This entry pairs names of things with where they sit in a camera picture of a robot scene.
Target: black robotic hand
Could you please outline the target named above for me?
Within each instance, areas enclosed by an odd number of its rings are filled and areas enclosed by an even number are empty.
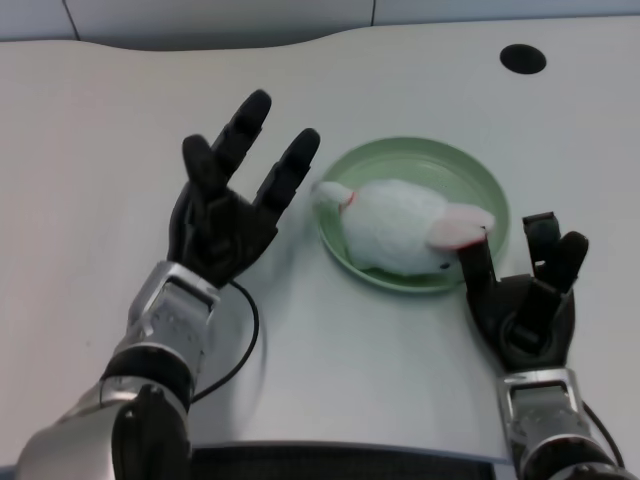
[[[315,130],[303,130],[273,166],[253,203],[230,190],[227,183],[258,137],[270,108],[269,95],[257,90],[212,146],[200,135],[187,137],[182,144],[189,181],[171,215],[167,260],[217,288],[242,273],[269,246],[278,232],[278,219],[320,144]]]
[[[565,366],[575,325],[572,287],[589,246],[577,232],[561,238],[553,213],[523,223],[534,277],[497,281],[486,239],[458,252],[473,320],[506,373]]]

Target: wire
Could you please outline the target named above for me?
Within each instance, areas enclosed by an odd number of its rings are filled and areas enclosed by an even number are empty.
[[[253,335],[251,336],[251,342],[249,342],[249,347],[247,347],[247,351],[244,352],[244,355],[242,356],[240,361],[236,364],[236,366],[233,367],[229,373],[227,373],[224,377],[222,377],[216,383],[209,385],[207,388],[205,388],[201,392],[196,393],[191,399],[192,404],[199,402],[204,397],[212,394],[213,392],[218,390],[220,387],[224,386],[229,380],[231,380],[236,375],[236,373],[240,371],[240,369],[244,366],[244,364],[247,363],[247,360],[251,356],[251,352],[253,352],[253,348],[256,346],[256,342],[258,341],[258,332],[260,331],[260,314],[258,313],[258,307],[256,306],[256,302],[253,300],[253,298],[251,297],[251,294],[247,291],[247,289],[244,288],[242,285],[240,285],[238,282],[231,280],[229,282],[229,285],[233,286],[236,290],[242,293],[242,295],[244,295],[244,298],[247,299],[247,302],[249,302],[249,306],[251,307],[251,313],[253,313]]]
[[[620,449],[618,448],[618,445],[616,445],[615,440],[609,433],[609,430],[607,430],[607,427],[604,426],[604,423],[602,423],[602,421],[598,418],[595,412],[591,410],[591,407],[587,405],[587,402],[582,402],[582,406],[584,407],[584,411],[587,413],[587,415],[589,415],[589,418],[593,421],[593,423],[595,423],[596,427],[598,427],[598,430],[600,430],[600,433],[602,433],[602,436],[609,444],[609,448],[611,448],[611,451],[613,452],[613,456],[616,457],[616,463],[618,464],[618,466],[620,468],[624,468],[624,460],[622,459],[622,453],[620,453]]]

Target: gray wall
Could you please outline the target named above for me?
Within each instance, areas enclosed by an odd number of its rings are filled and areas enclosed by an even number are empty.
[[[0,0],[0,40],[124,48],[274,46],[375,25],[640,14],[640,0]]]
[[[72,39],[61,0],[0,0],[0,40]]]

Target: robotic wrist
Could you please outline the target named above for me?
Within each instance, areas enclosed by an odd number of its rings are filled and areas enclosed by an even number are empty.
[[[498,395],[505,436],[521,480],[546,480],[586,463],[615,466],[591,436],[572,370],[507,375],[498,382]]]

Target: robotic arm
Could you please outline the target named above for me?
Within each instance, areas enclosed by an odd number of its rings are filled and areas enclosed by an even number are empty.
[[[619,452],[614,461],[591,435],[590,409],[566,368],[575,325],[572,287],[588,241],[577,232],[561,237],[553,213],[523,223],[533,277],[497,281],[486,239],[458,253],[473,321],[505,372],[498,401],[518,478],[635,479]]]
[[[183,142],[189,182],[159,263],[129,310],[125,337],[98,383],[58,422],[36,433],[18,480],[189,478],[187,413],[218,303],[218,289],[254,263],[309,170],[320,137],[306,129],[272,168],[253,203],[227,187],[271,107],[253,93],[212,146]]]
[[[209,146],[183,143],[189,177],[170,221],[167,261],[133,301],[127,333],[98,383],[22,451],[18,480],[187,479],[187,413],[208,350],[218,289],[254,263],[309,170],[318,134],[304,130],[253,203],[227,183],[260,133],[271,99],[252,94]],[[560,237],[551,213],[524,219],[534,276],[497,281],[487,241],[459,252],[467,300],[505,376],[498,397],[520,480],[638,480],[589,430],[576,377],[566,368],[575,324],[572,286],[587,253]]]

